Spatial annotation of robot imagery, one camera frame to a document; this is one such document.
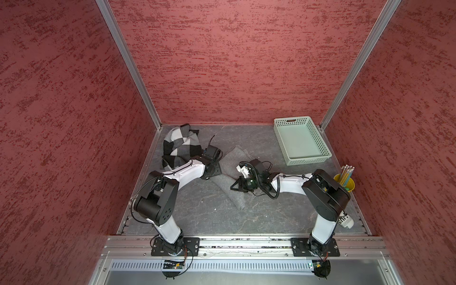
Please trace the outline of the grey knitted scarf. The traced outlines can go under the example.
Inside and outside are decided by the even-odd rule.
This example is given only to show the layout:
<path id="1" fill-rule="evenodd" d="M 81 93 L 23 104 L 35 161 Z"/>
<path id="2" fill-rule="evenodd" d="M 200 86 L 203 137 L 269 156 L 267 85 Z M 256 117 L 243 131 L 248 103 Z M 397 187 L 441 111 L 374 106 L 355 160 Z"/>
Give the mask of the grey knitted scarf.
<path id="1" fill-rule="evenodd" d="M 241 173 L 237 171 L 236 167 L 240 162 L 251 159 L 252 157 L 240 146 L 236 146 L 220 160 L 219 164 L 222 173 L 210 178 L 211 182 L 215 183 L 240 211 L 247 209 L 248 205 L 254 200 L 254 196 L 252 194 L 231 190 L 230 187 L 241 176 Z"/>

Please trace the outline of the black white checkered scarf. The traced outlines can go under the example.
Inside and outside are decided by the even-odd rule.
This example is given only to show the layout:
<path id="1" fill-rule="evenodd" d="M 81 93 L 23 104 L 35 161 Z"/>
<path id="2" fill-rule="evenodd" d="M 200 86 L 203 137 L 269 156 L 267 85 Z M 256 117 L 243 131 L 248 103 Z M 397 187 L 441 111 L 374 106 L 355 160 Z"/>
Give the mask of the black white checkered scarf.
<path id="1" fill-rule="evenodd" d="M 165 171 L 172 171 L 203 153 L 199 132 L 189 124 L 184 124 L 172 129 L 165 136 L 162 155 L 162 166 Z"/>

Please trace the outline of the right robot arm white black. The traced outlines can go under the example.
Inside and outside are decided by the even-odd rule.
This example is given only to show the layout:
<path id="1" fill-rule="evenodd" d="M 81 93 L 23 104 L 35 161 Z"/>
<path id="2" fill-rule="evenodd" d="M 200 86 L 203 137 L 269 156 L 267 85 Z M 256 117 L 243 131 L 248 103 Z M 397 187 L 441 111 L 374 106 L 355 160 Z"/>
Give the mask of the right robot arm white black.
<path id="1" fill-rule="evenodd" d="M 322 169 L 307 175 L 272 173 L 257 159 L 242 161 L 236 169 L 241 175 L 231 185 L 232 191 L 254 192 L 259 189 L 273 200 L 282 193 L 306 196 L 317 212 L 307 249 L 315 256 L 328 252 L 340 215 L 350 201 L 350 194 L 343 186 Z"/>

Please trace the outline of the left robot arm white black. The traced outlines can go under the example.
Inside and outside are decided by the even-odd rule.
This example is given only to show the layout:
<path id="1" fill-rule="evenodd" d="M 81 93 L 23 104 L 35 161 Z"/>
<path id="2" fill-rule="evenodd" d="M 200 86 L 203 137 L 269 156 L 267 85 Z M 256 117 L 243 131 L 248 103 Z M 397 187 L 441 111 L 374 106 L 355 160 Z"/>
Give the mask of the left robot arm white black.
<path id="1" fill-rule="evenodd" d="M 131 211 L 152 224 L 165 251 L 177 256 L 185 247 L 183 231 L 173 218 L 179 190 L 196 179 L 208 180 L 219 174 L 219 159 L 202 156 L 171 171 L 153 171 L 133 198 Z"/>

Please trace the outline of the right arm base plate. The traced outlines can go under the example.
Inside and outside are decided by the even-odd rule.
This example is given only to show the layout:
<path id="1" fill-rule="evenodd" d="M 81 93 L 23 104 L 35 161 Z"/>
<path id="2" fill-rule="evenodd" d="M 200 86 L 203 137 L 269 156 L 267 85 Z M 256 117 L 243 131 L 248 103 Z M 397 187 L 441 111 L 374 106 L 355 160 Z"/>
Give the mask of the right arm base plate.
<path id="1" fill-rule="evenodd" d="M 339 257 L 340 251 L 334 238 L 325 244 L 319 243 L 316 239 L 307 237 L 294 237 L 290 239 L 291 249 L 295 257 Z"/>

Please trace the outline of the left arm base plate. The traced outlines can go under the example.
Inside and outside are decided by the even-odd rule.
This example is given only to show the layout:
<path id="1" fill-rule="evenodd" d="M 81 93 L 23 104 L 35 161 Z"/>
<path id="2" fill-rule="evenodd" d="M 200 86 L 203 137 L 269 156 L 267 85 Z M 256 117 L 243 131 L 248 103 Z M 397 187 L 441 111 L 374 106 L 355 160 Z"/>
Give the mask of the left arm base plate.
<path id="1" fill-rule="evenodd" d="M 168 243 L 161 237 L 152 242 L 152 257 L 183 257 L 185 254 L 196 257 L 201 239 L 199 237 L 180 237 L 175 243 Z"/>

